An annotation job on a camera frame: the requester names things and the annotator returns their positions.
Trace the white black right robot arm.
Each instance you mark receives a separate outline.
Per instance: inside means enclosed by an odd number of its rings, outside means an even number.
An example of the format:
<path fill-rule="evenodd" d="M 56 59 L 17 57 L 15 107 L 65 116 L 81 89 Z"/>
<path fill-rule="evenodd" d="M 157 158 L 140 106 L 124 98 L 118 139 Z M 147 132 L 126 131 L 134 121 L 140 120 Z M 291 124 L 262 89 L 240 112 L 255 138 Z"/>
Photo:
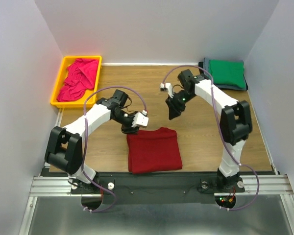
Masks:
<path fill-rule="evenodd" d="M 160 90 L 168 93 L 166 104 L 169 108 L 169 119 L 180 116 L 186 108 L 186 103 L 196 96 L 213 107 L 223 144 L 216 187 L 227 191 L 239 181 L 242 150 L 253 129 L 249 103 L 230 97 L 216 87 L 212 79 L 204 73 L 193 75 L 190 70 L 183 70 L 177 79 L 181 87 L 178 92 L 174 92 L 171 83 L 160 84 Z"/>

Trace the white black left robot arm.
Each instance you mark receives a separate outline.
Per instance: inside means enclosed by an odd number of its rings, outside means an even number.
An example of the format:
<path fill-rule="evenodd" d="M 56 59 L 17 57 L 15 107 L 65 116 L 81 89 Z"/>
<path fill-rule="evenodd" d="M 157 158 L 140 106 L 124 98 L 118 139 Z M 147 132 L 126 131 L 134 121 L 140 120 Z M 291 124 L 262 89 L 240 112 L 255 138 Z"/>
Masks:
<path fill-rule="evenodd" d="M 90 110 L 84 109 L 84 114 L 74 122 L 65 127 L 55 126 L 50 132 L 45 162 L 81 181 L 89 193 L 98 188 L 105 190 L 99 185 L 98 173 L 85 164 L 88 136 L 110 120 L 121 124 L 124 134 L 134 134 L 140 127 L 146 127 L 147 110 L 125 112 L 128 99 L 128 94 L 116 87 L 112 97 L 99 99 Z"/>

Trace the dark red t-shirt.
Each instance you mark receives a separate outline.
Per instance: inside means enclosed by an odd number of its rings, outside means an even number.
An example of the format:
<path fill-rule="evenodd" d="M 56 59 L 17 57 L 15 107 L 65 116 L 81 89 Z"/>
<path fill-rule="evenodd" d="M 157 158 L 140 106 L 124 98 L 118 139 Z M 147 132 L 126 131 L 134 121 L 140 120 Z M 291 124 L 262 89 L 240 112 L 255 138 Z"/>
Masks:
<path fill-rule="evenodd" d="M 138 131 L 126 136 L 128 171 L 145 174 L 180 170 L 183 167 L 177 132 L 161 127 L 154 131 Z"/>

